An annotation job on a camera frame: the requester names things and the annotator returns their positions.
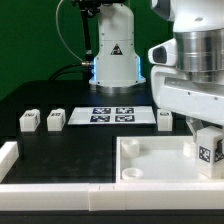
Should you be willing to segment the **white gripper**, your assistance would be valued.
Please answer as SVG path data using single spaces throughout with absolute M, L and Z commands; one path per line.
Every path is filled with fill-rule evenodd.
M 152 96 L 158 108 L 187 116 L 193 136 L 203 128 L 202 121 L 224 126 L 224 71 L 212 74 L 214 82 L 196 82 L 177 64 L 176 40 L 171 39 L 148 51 Z

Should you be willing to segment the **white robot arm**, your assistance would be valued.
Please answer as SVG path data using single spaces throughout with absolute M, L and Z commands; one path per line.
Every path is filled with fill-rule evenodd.
M 125 0 L 99 0 L 99 53 L 92 89 L 112 93 L 143 84 L 134 18 Z M 184 115 L 196 135 L 204 121 L 224 133 L 224 0 L 149 0 L 173 23 L 173 38 L 148 51 L 157 107 Z

